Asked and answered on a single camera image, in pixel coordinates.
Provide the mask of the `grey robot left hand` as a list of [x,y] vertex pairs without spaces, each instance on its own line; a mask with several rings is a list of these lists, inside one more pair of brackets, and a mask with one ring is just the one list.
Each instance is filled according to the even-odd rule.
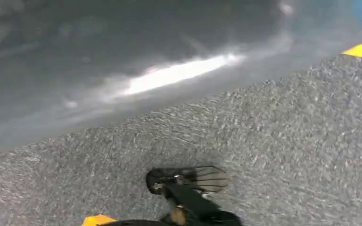
[[0,0],[0,152],[289,75],[362,0]]

